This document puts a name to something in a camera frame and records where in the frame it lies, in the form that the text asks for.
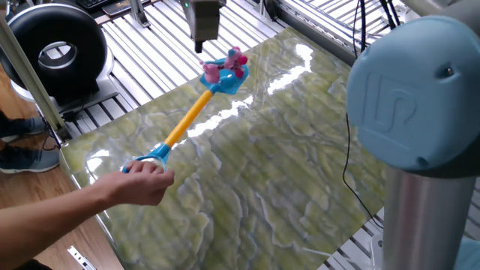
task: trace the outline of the hand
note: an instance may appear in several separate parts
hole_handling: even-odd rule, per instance
[[[165,191],[173,185],[173,171],[166,171],[152,162],[132,161],[129,173],[111,172],[102,175],[93,186],[107,194],[111,206],[128,203],[156,206]]]

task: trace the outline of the person's arm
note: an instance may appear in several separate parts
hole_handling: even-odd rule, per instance
[[[173,172],[153,163],[130,163],[93,185],[42,202],[0,210],[0,269],[13,269],[38,255],[90,217],[130,203],[156,206],[173,184]]]

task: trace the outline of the black device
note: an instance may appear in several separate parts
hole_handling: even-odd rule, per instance
[[[145,4],[148,1],[149,0],[142,0],[142,4]],[[103,12],[110,17],[114,17],[123,12],[129,11],[130,9],[130,0],[121,0],[102,7]]]
[[[115,0],[76,0],[76,3],[89,13],[98,11],[100,8],[108,5]]]

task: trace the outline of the blue toy head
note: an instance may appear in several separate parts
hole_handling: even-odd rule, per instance
[[[247,79],[250,74],[246,64],[241,66],[244,74],[242,78],[237,78],[235,76],[235,71],[233,70],[220,70],[220,81],[218,83],[209,83],[205,80],[205,74],[200,78],[200,82],[203,83],[208,89],[213,93],[220,92],[228,95],[234,95],[242,85],[242,83]]]

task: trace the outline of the keyboard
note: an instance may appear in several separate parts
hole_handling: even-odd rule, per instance
[[[76,0],[76,3],[88,12],[97,11],[115,0]]]

